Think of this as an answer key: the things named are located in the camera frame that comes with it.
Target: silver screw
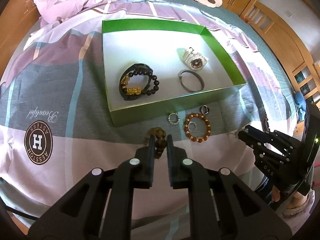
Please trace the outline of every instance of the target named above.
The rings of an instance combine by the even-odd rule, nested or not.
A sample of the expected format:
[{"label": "silver screw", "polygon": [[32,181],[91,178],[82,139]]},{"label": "silver screw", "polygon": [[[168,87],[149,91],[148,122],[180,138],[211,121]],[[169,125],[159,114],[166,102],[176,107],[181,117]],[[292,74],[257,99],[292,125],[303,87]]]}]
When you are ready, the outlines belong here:
[{"label": "silver screw", "polygon": [[100,175],[100,174],[102,173],[102,169],[100,169],[100,168],[95,168],[95,169],[93,169],[93,170],[91,171],[91,173],[92,173],[92,175],[94,175],[94,176],[98,176],[98,175]]},{"label": "silver screw", "polygon": [[182,161],[182,163],[183,163],[184,165],[191,165],[191,164],[193,163],[193,161],[190,160],[190,159],[184,159],[184,160]]},{"label": "silver screw", "polygon": [[228,168],[222,168],[222,169],[220,170],[220,173],[221,173],[222,175],[228,176],[228,175],[230,174],[230,170],[229,170]]},{"label": "silver screw", "polygon": [[137,158],[133,158],[133,159],[131,159],[131,160],[129,161],[129,163],[130,163],[131,165],[138,165],[138,164],[140,163],[140,160],[137,159]]}]

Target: brown beaded bracelet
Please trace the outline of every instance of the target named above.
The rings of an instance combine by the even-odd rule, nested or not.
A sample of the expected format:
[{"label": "brown beaded bracelet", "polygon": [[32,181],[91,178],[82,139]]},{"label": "brown beaded bracelet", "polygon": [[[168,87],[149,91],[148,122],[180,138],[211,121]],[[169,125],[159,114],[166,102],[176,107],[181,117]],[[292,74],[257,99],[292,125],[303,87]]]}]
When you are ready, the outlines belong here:
[{"label": "brown beaded bracelet", "polygon": [[[194,117],[197,117],[197,118],[200,118],[202,119],[204,122],[205,122],[205,125],[207,126],[207,134],[201,138],[196,138],[194,136],[192,136],[190,134],[190,131],[189,131],[189,128],[188,128],[188,125],[189,125],[189,122],[192,118]],[[206,141],[207,138],[210,136],[210,133],[211,133],[211,125],[210,125],[210,122],[209,120],[203,115],[203,114],[189,114],[186,118],[186,120],[184,121],[184,131],[186,133],[186,136],[193,142],[198,142],[198,143],[201,143],[203,141]]]}]

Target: bed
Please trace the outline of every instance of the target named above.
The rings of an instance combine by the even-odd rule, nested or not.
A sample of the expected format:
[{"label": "bed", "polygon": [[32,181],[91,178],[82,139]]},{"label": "bed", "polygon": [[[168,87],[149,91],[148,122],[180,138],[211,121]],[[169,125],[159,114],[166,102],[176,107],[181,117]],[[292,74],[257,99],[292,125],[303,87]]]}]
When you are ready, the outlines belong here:
[{"label": "bed", "polygon": [[[4,26],[0,30],[1,74],[38,17],[32,0],[10,0],[4,9],[0,16]],[[242,72],[248,83],[245,87],[208,105],[207,117],[214,128],[207,142],[192,144],[166,116],[113,127],[103,79],[101,22],[126,17],[205,25]],[[33,216],[41,216],[91,169],[113,169],[134,156],[151,127],[172,134],[175,146],[206,168],[228,167],[254,190],[265,177],[254,167],[252,150],[236,138],[236,131],[251,124],[292,135],[297,124],[292,86],[277,58],[252,27],[224,8],[212,9],[192,0],[102,3],[65,22],[45,26],[25,48],[0,86],[0,176],[4,179],[0,196],[7,205]],[[86,53],[80,58],[83,49]],[[189,109],[179,115],[183,119],[197,111]],[[31,163],[23,144],[28,126],[39,119],[49,122],[56,145],[44,165]],[[166,153],[156,160],[154,176],[151,190],[135,191],[132,239],[188,237],[188,194],[171,190]],[[18,218],[28,227],[33,223]]]}]

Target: silver bangle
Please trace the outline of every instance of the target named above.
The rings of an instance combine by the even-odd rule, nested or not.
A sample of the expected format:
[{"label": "silver bangle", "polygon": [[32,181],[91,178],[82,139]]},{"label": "silver bangle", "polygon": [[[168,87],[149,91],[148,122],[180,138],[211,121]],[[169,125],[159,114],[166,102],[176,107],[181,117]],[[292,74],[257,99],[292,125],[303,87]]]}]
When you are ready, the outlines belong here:
[{"label": "silver bangle", "polygon": [[[190,129],[190,124],[192,124],[192,123],[195,125],[195,128],[194,128],[193,130]],[[195,130],[197,130],[197,125],[196,125],[196,123],[190,121],[190,122],[188,123],[188,130],[189,130],[190,132],[194,132]]]},{"label": "silver bangle", "polygon": [[[182,74],[183,74],[183,73],[190,73],[190,74],[194,75],[194,76],[200,81],[201,90],[193,91],[193,90],[187,88],[187,87],[183,84],[183,82],[182,82]],[[195,73],[195,72],[193,72],[193,71],[191,71],[191,70],[183,70],[183,71],[179,74],[179,79],[180,79],[180,83],[181,83],[182,87],[183,87],[186,91],[188,91],[188,92],[190,92],[190,93],[200,92],[200,91],[202,91],[202,90],[204,89],[204,81],[203,81],[202,77],[201,77],[199,74],[197,74],[197,73]]]},{"label": "silver bangle", "polygon": [[209,111],[210,111],[210,109],[209,109],[209,107],[206,106],[206,105],[204,105],[204,106],[202,106],[202,107],[200,108],[201,114],[204,114],[204,115],[209,114]]},{"label": "silver bangle", "polygon": [[[177,120],[176,120],[176,121],[171,121],[171,116],[172,116],[172,115],[177,116]],[[180,117],[179,117],[178,113],[171,113],[171,114],[169,114],[169,116],[168,116],[168,121],[169,121],[170,124],[178,124],[178,123],[180,122]]]}]

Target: green box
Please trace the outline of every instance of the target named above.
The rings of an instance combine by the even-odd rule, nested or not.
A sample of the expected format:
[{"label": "green box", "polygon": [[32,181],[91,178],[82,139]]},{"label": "green box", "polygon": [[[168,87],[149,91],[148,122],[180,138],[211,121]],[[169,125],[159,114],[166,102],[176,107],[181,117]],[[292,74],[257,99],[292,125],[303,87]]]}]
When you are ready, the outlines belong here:
[{"label": "green box", "polygon": [[[193,33],[198,34],[202,37],[203,41],[209,46],[210,50],[215,54],[217,59],[220,61],[225,72],[228,74],[233,85],[211,89],[206,91],[200,91],[195,93],[189,93],[186,95],[167,98],[162,100],[156,100],[147,103],[135,104],[133,106],[124,106],[118,109],[113,109],[108,96],[108,84],[106,81],[106,91],[108,106],[111,114],[113,124],[115,126],[122,126],[129,123],[140,122],[148,119],[152,119],[158,116],[166,115],[172,112],[178,112],[197,106],[205,105],[214,101],[219,101],[221,99],[228,98],[232,94],[236,93],[241,87],[243,87],[246,82],[238,70],[235,63],[230,58],[229,54],[224,50],[224,48],[219,44],[219,42],[212,36],[212,34],[201,25],[195,25],[185,22],[171,21],[171,20],[160,20],[160,19],[117,19],[117,20],[105,20],[102,23],[102,34],[103,34],[103,44],[108,42],[106,33],[114,33],[121,31],[137,31],[137,30],[157,30],[157,31],[171,31],[171,32],[182,32],[182,33]],[[110,58],[106,57],[105,46],[103,48],[103,57],[105,64],[105,80],[107,80],[107,75],[109,71],[108,62]],[[130,66],[116,71],[119,71],[119,76]]]}]

